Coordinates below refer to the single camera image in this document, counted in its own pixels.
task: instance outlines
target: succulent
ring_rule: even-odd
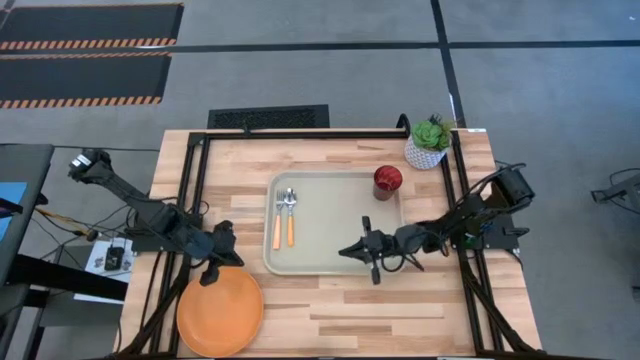
[[[413,127],[411,137],[419,148],[442,151],[451,144],[451,127],[452,124],[443,123],[439,115],[431,115],[429,120]]]

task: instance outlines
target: orange plate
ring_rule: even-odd
[[[249,273],[221,267],[218,281],[187,285],[178,304],[178,330],[201,356],[231,356],[247,346],[262,323],[262,292]]]

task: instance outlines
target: white pot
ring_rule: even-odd
[[[404,157],[407,162],[416,169],[426,170],[438,165],[440,160],[444,157],[447,150],[443,151],[431,151],[417,147],[413,143],[413,138],[409,136],[407,144],[404,146]]]

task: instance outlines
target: gray carpet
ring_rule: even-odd
[[[157,1],[89,3],[145,2]],[[437,38],[426,0],[184,2],[182,45]],[[633,0],[441,2],[450,41],[640,39],[640,5]],[[17,5],[63,3],[79,1]],[[640,305],[629,288],[640,259],[637,218],[592,203],[589,191],[606,187],[609,173],[640,165],[640,49],[455,50],[452,56],[469,127],[488,128],[498,159],[526,162],[538,195],[515,220],[531,228],[522,257],[545,349],[637,359]],[[299,104],[329,104],[338,127],[389,126],[400,112],[414,121],[432,112],[451,116],[437,50],[178,54],[157,106],[3,110],[0,142],[159,147],[166,129],[205,127],[209,109]],[[66,177],[75,154],[56,151],[44,189],[49,208],[99,220],[120,203]],[[148,189],[156,154],[112,156],[124,178]],[[21,252],[54,247],[32,226]],[[30,316],[23,313],[10,359],[21,356]],[[38,358],[103,356],[113,345],[115,321],[48,329]]]

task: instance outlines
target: red cup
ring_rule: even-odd
[[[373,174],[373,196],[380,201],[391,199],[400,185],[402,173],[391,165],[381,166]]]

